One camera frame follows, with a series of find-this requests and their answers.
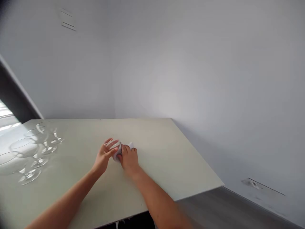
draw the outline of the hand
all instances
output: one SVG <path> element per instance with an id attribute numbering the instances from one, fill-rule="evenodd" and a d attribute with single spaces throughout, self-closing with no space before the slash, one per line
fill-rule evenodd
<path id="1" fill-rule="evenodd" d="M 107 169 L 109 158 L 112 157 L 119 148 L 111 149 L 111 147 L 116 144 L 119 140 L 115 140 L 111 142 L 109 145 L 108 142 L 111 141 L 112 138 L 108 138 L 104 144 L 102 145 L 101 149 L 96 156 L 95 163 L 92 167 L 92 171 L 100 177 Z"/>
<path id="2" fill-rule="evenodd" d="M 130 149 L 128 145 L 122 145 L 122 155 L 118 155 L 117 157 L 120 160 L 124 171 L 131 178 L 141 170 L 136 148 Z"/>

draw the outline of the right hand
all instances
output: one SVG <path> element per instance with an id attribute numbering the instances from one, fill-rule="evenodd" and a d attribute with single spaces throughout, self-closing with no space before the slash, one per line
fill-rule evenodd
<path id="1" fill-rule="evenodd" d="M 130 149 L 128 145 L 122 145 L 122 155 L 119 154 L 117 157 L 128 176 L 133 177 L 141 170 L 136 148 Z"/>

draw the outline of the clear glass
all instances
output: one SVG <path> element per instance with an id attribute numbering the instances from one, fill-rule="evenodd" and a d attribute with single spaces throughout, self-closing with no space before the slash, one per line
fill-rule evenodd
<path id="1" fill-rule="evenodd" d="M 57 136 L 57 126 L 53 120 L 42 121 L 36 125 L 36 128 L 38 130 L 44 128 L 50 133 L 50 135 L 53 135 L 55 139 L 51 141 L 52 144 L 58 144 L 64 140 L 63 138 Z"/>
<path id="2" fill-rule="evenodd" d="M 0 155 L 0 175 L 10 175 L 20 173 L 22 175 L 19 183 L 21 185 L 28 184 L 35 180 L 41 173 L 40 169 L 33 169 L 25 172 L 27 158 L 16 151 L 8 152 Z"/>
<path id="3" fill-rule="evenodd" d="M 38 168 L 46 164 L 49 159 L 48 157 L 38 157 L 39 145 L 32 138 L 23 138 L 10 145 L 10 149 L 17 151 L 26 157 L 31 157 L 34 162 L 32 167 Z"/>
<path id="4" fill-rule="evenodd" d="M 49 132 L 45 131 L 44 128 L 37 128 L 29 130 L 25 134 L 26 137 L 31 137 L 37 144 L 42 144 L 44 149 L 42 150 L 42 154 L 50 154 L 57 149 L 56 145 L 51 146 L 48 143 Z"/>
<path id="5" fill-rule="evenodd" d="M 105 144 L 107 150 L 111 150 L 116 147 L 119 148 L 121 146 L 121 142 L 118 139 L 116 139 L 115 135 L 110 135 L 110 138 L 111 140 Z"/>

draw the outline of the floor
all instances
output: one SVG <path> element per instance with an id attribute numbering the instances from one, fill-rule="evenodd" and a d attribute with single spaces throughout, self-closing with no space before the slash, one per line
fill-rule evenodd
<path id="1" fill-rule="evenodd" d="M 179 205 L 195 229 L 300 229 L 224 188 L 181 200 Z"/>

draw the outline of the table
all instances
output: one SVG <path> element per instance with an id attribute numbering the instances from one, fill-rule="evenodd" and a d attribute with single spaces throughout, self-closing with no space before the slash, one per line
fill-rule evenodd
<path id="1" fill-rule="evenodd" d="M 60 198 L 92 167 L 103 141 L 111 134 L 138 149 L 139 164 L 175 201 L 223 185 L 171 119 L 54 120 L 64 141 L 48 154 L 33 182 L 0 176 L 0 211 L 8 228 L 24 228 Z M 24 137 L 40 120 L 30 120 L 0 139 L 0 154 Z M 81 204 L 70 228 L 96 228 L 146 211 L 140 192 L 112 159 Z"/>

